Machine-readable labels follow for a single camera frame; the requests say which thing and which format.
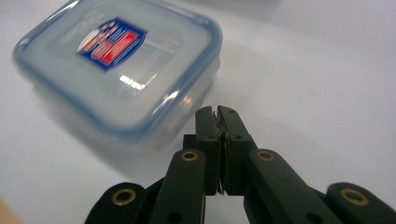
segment transparent plastic box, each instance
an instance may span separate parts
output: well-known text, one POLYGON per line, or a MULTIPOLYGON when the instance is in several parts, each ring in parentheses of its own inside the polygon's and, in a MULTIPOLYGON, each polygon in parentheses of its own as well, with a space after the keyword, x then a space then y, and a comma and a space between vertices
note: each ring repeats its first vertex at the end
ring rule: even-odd
POLYGON ((14 57, 53 103, 135 141, 177 133, 214 80, 220 46, 215 22, 165 2, 80 0, 27 34, 14 57))

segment plastic food container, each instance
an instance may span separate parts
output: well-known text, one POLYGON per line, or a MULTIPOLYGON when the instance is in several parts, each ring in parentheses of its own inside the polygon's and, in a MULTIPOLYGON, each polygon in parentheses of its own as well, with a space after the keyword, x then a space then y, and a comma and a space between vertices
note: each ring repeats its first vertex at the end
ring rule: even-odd
POLYGON ((137 140, 177 133, 213 82, 220 46, 212 20, 165 2, 80 0, 28 33, 14 57, 55 104, 137 140))

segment white surface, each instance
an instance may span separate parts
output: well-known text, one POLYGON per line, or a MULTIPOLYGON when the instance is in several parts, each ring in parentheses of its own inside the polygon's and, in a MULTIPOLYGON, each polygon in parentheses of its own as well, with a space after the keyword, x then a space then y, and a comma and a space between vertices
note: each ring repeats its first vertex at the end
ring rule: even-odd
MULTIPOLYGON (((361 185, 396 208, 394 1, 175 0, 223 31, 205 105, 237 110, 259 147, 311 187, 361 185)), ((0 7, 0 196, 26 223, 82 223, 121 181, 161 178, 191 119, 161 152, 98 153, 43 109, 11 62, 17 41, 64 1, 0 7)), ((208 198, 206 223, 248 223, 242 199, 208 198)))

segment label sticker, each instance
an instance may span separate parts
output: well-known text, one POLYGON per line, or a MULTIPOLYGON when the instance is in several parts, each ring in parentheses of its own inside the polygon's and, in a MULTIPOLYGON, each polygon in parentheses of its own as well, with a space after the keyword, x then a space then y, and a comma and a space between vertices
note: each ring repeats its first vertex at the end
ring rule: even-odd
POLYGON ((139 49, 147 31, 119 18, 101 24, 81 42, 78 53, 108 70, 139 49))

